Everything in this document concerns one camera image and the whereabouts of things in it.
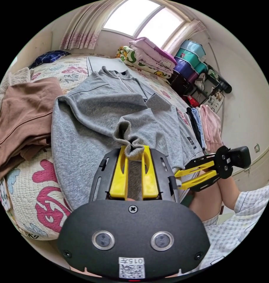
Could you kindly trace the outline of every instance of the brown folded cloth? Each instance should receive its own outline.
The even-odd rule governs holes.
[[[50,146],[57,78],[9,86],[0,111],[0,180],[24,160]]]

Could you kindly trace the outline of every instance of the mattress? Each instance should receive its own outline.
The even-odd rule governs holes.
[[[130,68],[159,95],[176,106],[188,125],[183,116],[187,104],[163,79],[146,71]],[[53,63],[35,67],[32,81],[57,77],[63,93],[67,94],[89,74],[87,55],[68,55]],[[51,149],[40,151],[6,176],[5,184],[0,184],[0,201],[16,229],[24,236],[37,240],[57,239],[71,210],[57,183]]]

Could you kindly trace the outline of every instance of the curtain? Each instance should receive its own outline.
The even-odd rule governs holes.
[[[114,9],[124,0],[101,0],[84,6],[71,20],[59,49],[94,50],[98,36]]]
[[[179,29],[162,47],[163,50],[175,56],[181,44],[198,32],[206,30],[206,26],[196,19]]]

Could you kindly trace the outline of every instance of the checkered fabric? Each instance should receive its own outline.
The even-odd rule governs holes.
[[[218,215],[204,221],[211,246],[201,264],[188,273],[209,267],[231,253],[255,226],[268,201],[269,186],[241,192],[234,208],[235,214],[231,218],[218,225]]]

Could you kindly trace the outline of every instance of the pillow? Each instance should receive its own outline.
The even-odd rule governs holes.
[[[44,63],[52,63],[66,55],[69,55],[70,53],[66,52],[66,51],[62,51],[62,50],[55,50],[55,51],[49,51],[44,53],[43,55],[39,56],[34,62],[33,64],[29,67],[29,69],[31,68],[35,68],[36,66],[42,65]]]

